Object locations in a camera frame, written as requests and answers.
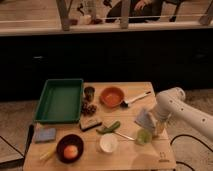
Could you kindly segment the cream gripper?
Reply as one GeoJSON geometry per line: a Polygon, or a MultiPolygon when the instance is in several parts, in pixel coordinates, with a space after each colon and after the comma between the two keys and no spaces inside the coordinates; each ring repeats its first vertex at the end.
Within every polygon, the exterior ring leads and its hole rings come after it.
{"type": "Polygon", "coordinates": [[[153,130],[153,135],[158,136],[159,134],[162,134],[164,129],[165,129],[165,123],[158,121],[151,112],[148,113],[149,118],[152,123],[152,127],[154,128],[153,130]]]}

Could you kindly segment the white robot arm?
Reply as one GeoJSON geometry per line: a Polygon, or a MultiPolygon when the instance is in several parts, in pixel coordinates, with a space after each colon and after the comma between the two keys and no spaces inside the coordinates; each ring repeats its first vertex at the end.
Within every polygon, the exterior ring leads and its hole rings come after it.
{"type": "Polygon", "coordinates": [[[171,115],[177,116],[213,142],[213,116],[185,103],[186,94],[180,87],[170,88],[156,94],[156,104],[151,113],[156,127],[162,131],[171,115]]]}

